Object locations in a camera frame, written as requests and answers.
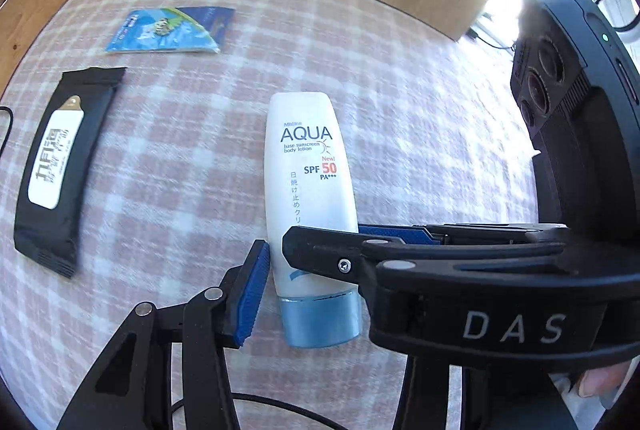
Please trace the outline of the white AQUA sunscreen tube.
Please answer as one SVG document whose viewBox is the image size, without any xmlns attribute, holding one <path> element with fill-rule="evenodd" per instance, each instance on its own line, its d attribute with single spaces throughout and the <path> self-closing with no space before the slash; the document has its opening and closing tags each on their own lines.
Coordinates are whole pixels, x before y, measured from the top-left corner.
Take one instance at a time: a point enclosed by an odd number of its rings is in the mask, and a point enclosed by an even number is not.
<svg viewBox="0 0 640 430">
<path fill-rule="evenodd" d="M 346 150 L 328 95 L 272 95 L 264 176 L 267 240 L 286 342 L 320 349 L 358 337 L 356 287 L 293 267 L 282 251 L 282 238 L 293 226 L 358 231 Z"/>
</svg>

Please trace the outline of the blue foil sachet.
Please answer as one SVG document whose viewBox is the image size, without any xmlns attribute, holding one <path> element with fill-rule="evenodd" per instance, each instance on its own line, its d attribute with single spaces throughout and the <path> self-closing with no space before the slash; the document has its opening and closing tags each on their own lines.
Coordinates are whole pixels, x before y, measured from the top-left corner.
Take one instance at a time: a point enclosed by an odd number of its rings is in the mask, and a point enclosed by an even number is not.
<svg viewBox="0 0 640 430">
<path fill-rule="evenodd" d="M 235 10 L 218 6 L 135 9 L 107 52 L 220 52 Z"/>
</svg>

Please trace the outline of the black wet wipes pack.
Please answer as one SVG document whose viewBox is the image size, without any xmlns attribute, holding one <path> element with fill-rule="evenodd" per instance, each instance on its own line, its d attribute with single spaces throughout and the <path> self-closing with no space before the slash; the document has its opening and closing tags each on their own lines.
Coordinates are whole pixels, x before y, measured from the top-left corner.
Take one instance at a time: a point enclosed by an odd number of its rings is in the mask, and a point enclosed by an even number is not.
<svg viewBox="0 0 640 430">
<path fill-rule="evenodd" d="M 14 248 L 65 278 L 76 273 L 86 180 L 125 74 L 124 67 L 63 73 L 29 149 L 16 201 Z"/>
</svg>

